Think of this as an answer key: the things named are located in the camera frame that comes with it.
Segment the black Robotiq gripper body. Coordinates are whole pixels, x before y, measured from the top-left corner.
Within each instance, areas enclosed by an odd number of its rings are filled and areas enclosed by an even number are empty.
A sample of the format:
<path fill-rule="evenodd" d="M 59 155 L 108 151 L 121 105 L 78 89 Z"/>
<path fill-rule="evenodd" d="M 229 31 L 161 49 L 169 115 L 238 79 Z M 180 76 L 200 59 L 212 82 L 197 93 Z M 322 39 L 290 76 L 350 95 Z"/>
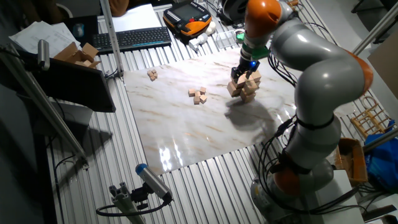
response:
<path fill-rule="evenodd" d="M 244 57 L 241 57 L 239 59 L 238 75 L 242 75 L 246 72 L 249 72 L 249 73 L 255 72 L 258 67 L 259 67 L 258 60 L 248 60 Z"/>

